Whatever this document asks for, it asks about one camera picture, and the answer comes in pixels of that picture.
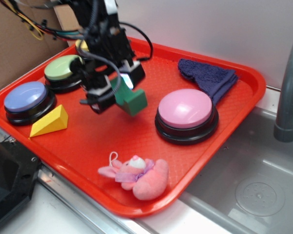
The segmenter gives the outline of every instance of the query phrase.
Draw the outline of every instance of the blue cloth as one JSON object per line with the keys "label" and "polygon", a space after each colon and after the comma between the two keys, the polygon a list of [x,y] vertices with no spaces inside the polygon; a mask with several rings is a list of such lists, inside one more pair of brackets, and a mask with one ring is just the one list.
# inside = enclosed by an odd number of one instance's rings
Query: blue cloth
{"label": "blue cloth", "polygon": [[196,82],[199,88],[210,97],[214,105],[238,80],[235,70],[184,58],[179,60],[178,69],[185,79]]}

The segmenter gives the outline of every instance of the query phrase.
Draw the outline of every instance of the pink button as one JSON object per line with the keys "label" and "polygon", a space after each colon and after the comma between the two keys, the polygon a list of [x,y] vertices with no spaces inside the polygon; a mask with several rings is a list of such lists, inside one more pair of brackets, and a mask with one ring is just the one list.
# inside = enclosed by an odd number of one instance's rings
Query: pink button
{"label": "pink button", "polygon": [[209,96],[196,89],[180,89],[167,94],[158,111],[163,122],[173,128],[192,128],[204,123],[211,115]]}

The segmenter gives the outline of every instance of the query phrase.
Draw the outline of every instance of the pink stuffed animal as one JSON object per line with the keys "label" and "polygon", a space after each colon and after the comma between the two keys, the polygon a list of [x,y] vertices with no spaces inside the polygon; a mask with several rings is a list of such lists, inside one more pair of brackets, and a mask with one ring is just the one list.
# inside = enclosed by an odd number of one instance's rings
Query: pink stuffed animal
{"label": "pink stuffed animal", "polygon": [[150,159],[144,161],[135,155],[125,163],[114,159],[110,166],[99,168],[98,173],[114,178],[122,184],[123,189],[132,190],[137,199],[152,200],[164,192],[168,183],[169,168],[163,159],[156,162]]}

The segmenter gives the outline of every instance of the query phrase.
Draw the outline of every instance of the plastic tray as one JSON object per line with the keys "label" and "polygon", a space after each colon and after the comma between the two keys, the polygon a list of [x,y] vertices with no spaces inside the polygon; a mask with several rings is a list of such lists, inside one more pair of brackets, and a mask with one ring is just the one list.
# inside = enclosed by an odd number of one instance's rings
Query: plastic tray
{"label": "plastic tray", "polygon": [[[132,39],[131,45],[139,56],[149,52],[144,41]],[[131,117],[116,105],[98,115],[89,106],[79,104],[85,94],[82,89],[78,89],[57,95],[57,105],[63,104],[68,113],[68,128],[29,138],[31,126],[16,127],[7,121],[4,98],[22,83],[44,82],[44,68],[51,60],[74,53],[74,47],[67,48],[0,91],[0,127],[105,208],[126,217],[153,214],[177,199],[266,90],[263,77],[252,68],[155,44],[153,59],[143,63],[146,78],[137,87],[146,92],[148,107],[138,115]],[[174,145],[162,140],[154,125],[158,104],[166,94],[182,88],[198,89],[195,83],[186,81],[180,75],[177,62],[181,58],[235,69],[240,77],[216,106],[219,125],[214,135],[191,146]],[[118,159],[122,162],[133,155],[154,160],[165,159],[170,172],[163,195],[155,200],[139,201],[132,191],[125,191],[113,179],[100,176],[97,170],[109,164],[112,151],[119,154]]]}

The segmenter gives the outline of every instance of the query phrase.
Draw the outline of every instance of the sink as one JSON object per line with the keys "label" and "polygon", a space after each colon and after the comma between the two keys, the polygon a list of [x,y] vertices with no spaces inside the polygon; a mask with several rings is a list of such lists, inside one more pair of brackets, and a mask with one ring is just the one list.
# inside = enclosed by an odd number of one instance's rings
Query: sink
{"label": "sink", "polygon": [[293,233],[293,142],[256,107],[180,199],[231,233]]}

